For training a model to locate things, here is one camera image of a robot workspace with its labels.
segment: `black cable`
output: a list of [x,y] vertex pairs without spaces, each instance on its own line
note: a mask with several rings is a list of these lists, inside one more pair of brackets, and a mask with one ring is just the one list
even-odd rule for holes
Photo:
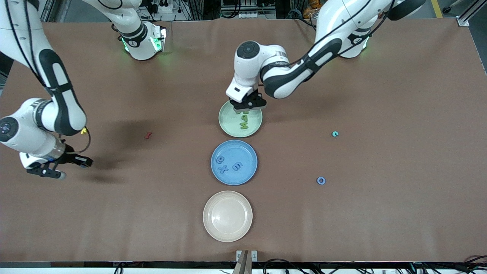
[[408,268],[406,268],[406,271],[410,274],[417,274],[418,271],[416,270],[416,268],[414,267],[414,265],[412,265],[412,263],[409,263],[409,265],[411,266],[411,270],[409,270]]
[[120,269],[120,272],[118,274],[123,274],[123,267],[122,267],[122,264],[123,263],[119,263],[117,265],[117,267],[115,268],[115,272],[113,272],[113,274],[117,274],[117,271]]
[[[322,265],[322,264],[323,264],[323,263],[319,263],[319,264],[318,264],[318,268],[320,269],[320,271],[321,271],[321,265]],[[328,273],[328,274],[333,274],[333,273],[335,273],[336,271],[338,271],[340,268],[342,268],[342,267],[344,267],[344,266],[345,266],[345,265],[340,265],[340,266],[337,266],[337,268],[333,269],[333,270],[332,270],[330,273]]]
[[422,264],[421,264],[421,269],[423,270],[423,273],[422,273],[422,274],[428,274],[428,270],[426,270],[425,265],[426,265],[426,266],[428,266],[428,265],[427,265],[427,264],[425,264],[425,263],[422,263]]
[[474,261],[478,261],[478,260],[483,259],[483,258],[487,258],[487,255],[475,257],[472,260],[466,261],[466,263],[473,263]]
[[149,10],[149,6],[146,6],[147,12],[149,13],[150,17],[152,17],[152,21],[155,22],[154,16],[152,15],[152,12]]
[[204,16],[204,15],[203,15],[203,13],[201,13],[201,12],[199,12],[198,10],[195,10],[193,7],[191,7],[191,6],[189,5],[189,3],[188,3],[188,5],[187,5],[187,6],[188,6],[188,7],[189,7],[189,8],[190,8],[192,11],[194,11],[195,13],[197,13],[197,14],[201,15],[201,17],[203,17],[203,16]]
[[189,13],[189,11],[188,11],[188,10],[187,10],[187,8],[186,8],[186,5],[184,5],[184,10],[186,10],[186,13],[187,13],[187,14],[188,14],[188,15],[191,17],[191,20],[194,20],[193,15],[191,15],[191,14]]
[[[391,6],[390,6],[389,10],[391,10],[391,9],[392,9],[392,7],[394,6],[394,2],[395,2],[395,0],[393,0],[393,1],[392,1],[392,3],[391,3]],[[375,31],[376,31],[376,30],[377,30],[377,29],[378,29],[378,28],[379,28],[379,27],[382,25],[382,23],[383,23],[383,22],[386,20],[386,18],[387,18],[387,13],[386,13],[386,14],[384,14],[384,16],[382,17],[382,20],[379,22],[379,24],[377,25],[377,27],[375,27],[375,28],[374,28],[374,29],[373,29],[373,30],[372,30],[372,31],[371,31],[371,32],[370,32],[370,33],[367,35],[367,37],[366,37],[366,38],[364,38],[364,40],[365,40],[365,39],[367,39],[367,38],[369,38],[370,36],[372,36],[372,34],[374,34],[374,32],[375,32]],[[342,54],[346,53],[347,51],[351,50],[352,48],[354,48],[354,47],[356,47],[356,46],[358,46],[358,45],[360,45],[360,43],[359,43],[359,44],[352,45],[352,46],[351,46],[351,47],[349,47],[348,49],[346,49],[346,50],[344,50],[344,51],[342,51],[342,52],[338,53],[338,55],[342,55]]]
[[438,270],[436,270],[436,268],[434,268],[432,265],[426,265],[426,266],[429,266],[429,268],[431,268],[436,274],[441,274]]
[[[114,24],[114,23],[112,23],[111,28],[112,28],[112,30],[113,30],[113,31],[118,32],[118,29],[115,27],[115,24]],[[121,36],[121,35],[119,35],[119,36],[117,37],[117,40],[121,41],[121,40],[122,40],[122,36]]]
[[310,27],[312,27],[314,30],[316,30],[315,25],[313,25],[312,23],[310,23],[310,22],[308,22],[308,21],[304,20],[303,18],[291,18],[291,19],[298,19],[299,21],[301,21],[301,22],[303,22],[303,23],[307,24],[308,26],[310,26]]
[[85,152],[91,145],[91,134],[90,134],[90,131],[88,130],[87,127],[85,127],[86,129],[86,133],[88,133],[88,144],[86,145],[86,147],[80,151],[74,151],[74,152],[66,152],[66,154],[80,154],[80,153],[83,153]]
[[316,25],[313,25],[313,21],[311,21],[311,17],[309,18],[309,23],[313,27],[313,29],[316,31]]
[[100,5],[106,7],[107,9],[111,9],[111,10],[117,10],[117,9],[121,8],[122,5],[123,5],[122,0],[120,0],[120,5],[118,7],[116,7],[116,8],[110,8],[109,6],[103,4],[100,0],[97,0],[97,1],[98,1],[98,3],[100,3]]
[[187,6],[189,7],[189,11],[191,12],[191,18],[193,18],[193,20],[197,20],[198,18],[195,16],[194,11],[191,9],[191,0],[187,0]]
[[242,8],[242,0],[239,0],[238,2],[238,10],[237,10],[237,4],[235,3],[235,9],[233,10],[233,12],[230,14],[230,16],[225,16],[225,15],[221,15],[223,18],[227,18],[227,19],[232,19],[234,17],[236,17],[239,13],[240,13],[240,9]]
[[360,272],[361,274],[373,274],[371,272],[368,272],[367,269],[361,269],[361,268],[355,268],[355,270],[357,270],[358,272]]
[[25,19],[27,20],[27,32],[29,33],[29,45],[30,45],[32,63],[34,65],[34,68],[36,69],[36,73],[39,76],[42,86],[46,86],[46,83],[40,77],[39,68],[37,67],[36,59],[34,58],[34,46],[32,45],[32,30],[30,27],[29,12],[27,11],[27,1],[24,2],[24,13],[25,13]]
[[316,265],[312,264],[311,265],[312,267],[310,267],[309,269],[311,270],[311,272],[313,272],[313,274],[324,274],[321,269],[318,269],[316,267]]
[[262,267],[262,273],[263,274],[267,274],[266,270],[267,270],[267,265],[270,263],[270,262],[274,262],[274,261],[281,261],[281,262],[285,262],[285,263],[288,263],[290,264],[291,266],[293,266],[294,268],[296,268],[297,270],[301,271],[303,274],[309,274],[308,272],[304,271],[301,267],[298,267],[296,266],[295,264],[293,264],[292,262],[290,261],[287,261],[287,260],[284,260],[284,259],[279,259],[279,258],[275,258],[275,259],[270,259],[270,260],[267,260],[264,264],[264,266]]
[[12,33],[14,34],[15,42],[17,43],[17,46],[19,47],[20,53],[22,53],[22,56],[24,57],[25,62],[27,63],[27,66],[30,68],[30,70],[32,71],[32,73],[34,74],[34,76],[36,76],[37,80],[42,84],[42,86],[46,86],[44,84],[44,81],[40,78],[39,75],[37,75],[37,73],[32,68],[29,60],[27,59],[27,56],[24,53],[24,50],[20,46],[19,37],[17,36],[17,33],[15,32],[14,23],[12,21],[12,15],[10,14],[10,9],[8,7],[8,2],[7,2],[7,0],[4,0],[4,2],[5,2],[5,9],[7,10],[7,16],[8,16],[8,20],[9,20],[9,23],[10,23],[10,28],[12,29]]
[[235,17],[235,13],[236,13],[236,12],[237,12],[237,3],[235,3],[235,9],[233,10],[233,12],[232,12],[232,13],[230,13],[230,16],[229,16],[229,17],[227,17],[227,16],[225,16],[225,15],[223,15],[223,14],[221,14],[221,16],[222,16],[223,18],[228,18],[228,19],[231,19],[231,18],[234,18],[234,17]]

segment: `cable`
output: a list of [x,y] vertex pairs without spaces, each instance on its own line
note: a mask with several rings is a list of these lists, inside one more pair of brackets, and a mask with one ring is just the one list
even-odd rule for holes
[[473,263],[474,261],[478,261],[478,260],[483,259],[483,258],[487,258],[487,255],[475,257],[472,260],[466,261],[466,263]]
[[198,10],[194,9],[193,7],[191,7],[191,6],[189,5],[189,3],[187,4],[187,6],[189,7],[189,9],[190,9],[190,10],[192,10],[192,11],[196,12],[198,15],[201,15],[202,17],[204,16],[204,15],[203,15],[203,13],[201,13],[201,12],[199,12]]
[[374,274],[374,273],[370,273],[367,271],[367,269],[361,269],[361,268],[355,268],[355,270],[357,270],[358,272],[360,272],[361,274]]
[[418,273],[418,270],[414,267],[414,265],[412,265],[412,263],[409,263],[409,265],[411,266],[411,270],[409,270],[408,268],[406,268],[406,271],[409,274],[417,274]]
[[304,20],[303,18],[292,18],[292,19],[298,19],[299,21],[301,21],[301,22],[303,22],[303,23],[307,24],[308,26],[311,26],[311,27],[312,27],[312,28],[313,28],[313,29],[316,31],[315,25],[313,25],[312,23],[310,23],[310,22],[308,22],[308,21]]
[[117,265],[117,267],[115,268],[115,272],[113,272],[113,274],[117,274],[117,271],[120,269],[120,272],[118,274],[123,274],[123,267],[122,267],[122,264],[124,263],[119,263]]
[[181,6],[181,0],[179,0],[179,4],[177,4],[176,1],[174,1],[173,3],[178,6],[178,8],[179,8],[178,11],[183,12],[183,7]]
[[295,13],[298,15],[298,18],[303,18],[303,13],[301,13],[301,11],[299,9],[291,9],[288,13],[287,13],[287,16],[286,16],[286,19],[291,19],[291,13]]
[[144,22],[151,22],[151,23],[155,22],[155,20],[151,20],[151,19],[150,19],[150,13],[149,13],[149,16],[147,16],[146,14],[144,14],[144,13],[142,12],[142,9],[141,9],[141,8],[138,8],[138,9],[136,10],[136,12],[137,12],[137,15],[140,17],[141,21],[144,21]]
[[98,3],[100,3],[100,5],[102,5],[102,6],[106,7],[107,9],[111,9],[111,10],[117,10],[117,9],[121,8],[121,7],[122,7],[122,5],[123,5],[122,0],[120,0],[120,5],[119,5],[118,7],[116,7],[116,8],[110,8],[109,6],[107,6],[107,5],[103,4],[103,3],[102,3],[100,0],[97,0],[97,1],[98,1]]
[[284,260],[284,259],[279,259],[279,258],[275,258],[275,259],[270,259],[270,260],[267,260],[262,268],[262,273],[263,274],[267,274],[266,270],[267,270],[267,264],[270,263],[270,262],[273,262],[273,261],[281,261],[281,262],[285,262],[285,263],[288,263],[290,265],[292,265],[294,268],[296,268],[297,270],[301,271],[303,274],[309,274],[308,272],[304,271],[301,267],[298,267],[296,266],[295,264],[293,264],[292,262],[290,261],[287,261],[287,260]]
[[86,129],[86,133],[88,133],[88,144],[86,145],[86,147],[80,151],[66,152],[66,154],[80,154],[80,153],[85,152],[90,147],[90,145],[91,145],[91,134],[90,134],[90,131],[88,130],[87,127],[85,127],[85,129]]
[[425,263],[421,263],[421,264],[420,264],[421,269],[423,270],[423,273],[422,273],[422,274],[428,274],[428,270],[426,270],[425,265],[426,265],[426,267],[428,267],[428,265],[427,265],[427,264],[425,264]]
[[34,76],[36,76],[37,80],[42,84],[42,86],[45,87],[46,84],[44,83],[44,81],[40,78],[39,75],[37,75],[37,73],[32,68],[29,60],[27,59],[27,56],[24,53],[24,50],[22,49],[22,47],[20,45],[19,37],[17,36],[17,33],[15,32],[14,23],[12,21],[12,15],[10,14],[10,9],[8,7],[8,2],[7,2],[7,0],[4,0],[4,2],[5,2],[5,9],[7,10],[7,16],[8,16],[8,20],[9,20],[9,23],[10,23],[10,28],[12,28],[12,33],[14,34],[15,42],[17,43],[17,46],[19,47],[20,53],[22,53],[22,56],[24,57],[25,62],[27,63],[27,66],[30,68],[30,70],[32,71],[32,73],[34,74]]
[[238,8],[239,9],[237,10],[237,4],[235,3],[235,9],[230,14],[230,16],[225,16],[225,15],[221,14],[221,17],[227,18],[227,19],[232,19],[232,18],[236,17],[240,13],[240,9],[242,8],[242,1],[241,0],[239,0],[239,2],[238,2]]
[[[318,268],[319,268],[320,272],[322,272],[322,273],[323,273],[323,271],[321,271],[321,265],[322,265],[322,264],[323,264],[323,263],[319,263],[319,264],[318,264]],[[333,274],[333,273],[335,273],[336,271],[338,271],[340,268],[342,268],[342,267],[344,267],[344,266],[345,266],[345,265],[339,265],[339,266],[337,266],[337,268],[333,269],[333,270],[332,270],[332,271],[330,271],[330,273],[328,273],[328,274]]]
[[194,17],[189,13],[189,11],[187,10],[186,8],[186,5],[184,5],[184,10],[186,10],[186,13],[190,16],[191,20],[194,20]]
[[34,68],[36,69],[37,75],[41,79],[42,85],[46,86],[46,83],[40,77],[39,68],[37,67],[36,60],[34,58],[34,46],[32,45],[32,30],[30,27],[29,12],[27,11],[27,1],[24,2],[24,13],[25,13],[25,19],[27,20],[27,32],[29,33],[29,45],[30,45],[32,63],[34,64]]
[[432,265],[429,265],[429,267],[436,273],[436,274],[441,274],[436,268],[434,268]]
[[191,18],[193,18],[193,20],[197,20],[198,17],[196,16],[196,14],[194,13],[193,10],[191,10],[191,0],[187,0],[187,6],[189,7],[189,11],[191,12]]
[[311,17],[309,18],[309,24],[313,27],[313,29],[316,31],[316,25],[313,25],[313,21],[311,21]]
[[[366,37],[366,38],[364,38],[364,40],[365,40],[365,39],[367,39],[367,38],[369,38],[370,36],[372,36],[372,34],[374,34],[374,32],[375,32],[375,31],[376,31],[376,30],[377,30],[377,29],[378,29],[378,28],[379,28],[379,27],[382,25],[382,23],[383,23],[383,22],[386,20],[386,18],[387,18],[387,15],[384,15],[384,17],[383,17],[383,18],[382,18],[382,20],[379,22],[379,24],[377,25],[377,27],[375,27],[375,28],[374,28],[374,29],[373,29],[373,30],[372,30],[372,31],[371,31],[371,32],[370,32],[370,33],[367,35],[367,37]],[[359,43],[359,44],[352,45],[352,46],[351,46],[351,47],[349,47],[348,49],[346,49],[346,50],[344,50],[344,51],[342,51],[342,52],[338,53],[338,55],[342,55],[342,54],[346,53],[347,51],[351,50],[352,48],[354,48],[354,47],[356,47],[356,46],[358,46],[358,45],[360,45],[360,43]]]
[[262,9],[262,14],[264,14],[265,18],[266,18],[266,19],[269,19],[269,18],[267,17],[267,14],[265,14],[265,12],[264,12],[264,7],[261,7],[261,9]]
[[152,17],[152,21],[155,22],[154,16],[152,15],[152,12],[150,12],[150,10],[149,10],[149,6],[146,6],[146,9],[147,9],[147,12],[149,13],[150,17]]

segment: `green plate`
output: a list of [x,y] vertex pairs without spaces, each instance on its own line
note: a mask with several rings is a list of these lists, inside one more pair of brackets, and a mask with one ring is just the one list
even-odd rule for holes
[[261,127],[262,110],[236,113],[230,101],[227,101],[220,109],[218,121],[228,135],[237,138],[248,137]]

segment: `metal frame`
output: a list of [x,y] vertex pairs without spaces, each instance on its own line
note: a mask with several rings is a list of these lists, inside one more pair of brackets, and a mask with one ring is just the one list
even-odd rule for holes
[[470,20],[485,4],[487,0],[475,0],[472,4],[470,4],[459,16],[457,16],[457,23],[460,27],[466,27],[470,24],[468,20]]
[[233,269],[232,274],[252,274],[252,254],[249,250],[243,250],[240,255],[237,253],[239,260]]

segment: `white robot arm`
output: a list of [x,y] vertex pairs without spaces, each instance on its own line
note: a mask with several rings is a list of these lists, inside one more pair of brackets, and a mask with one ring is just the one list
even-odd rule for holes
[[35,0],[0,0],[0,51],[29,67],[51,99],[29,99],[0,119],[0,142],[20,152],[29,173],[64,178],[63,172],[50,169],[49,164],[89,167],[92,160],[76,154],[50,132],[72,136],[85,127],[86,115],[61,59],[46,39],[36,5]]
[[137,60],[147,60],[164,49],[166,29],[142,22],[136,8],[142,0],[83,0],[103,13],[117,28],[125,50]]
[[299,61],[289,63],[284,48],[242,43],[235,52],[235,74],[226,95],[235,111],[264,108],[258,92],[282,99],[290,96],[327,62],[337,56],[353,58],[365,48],[378,14],[398,20],[416,12],[425,0],[328,0],[320,9],[315,44]]

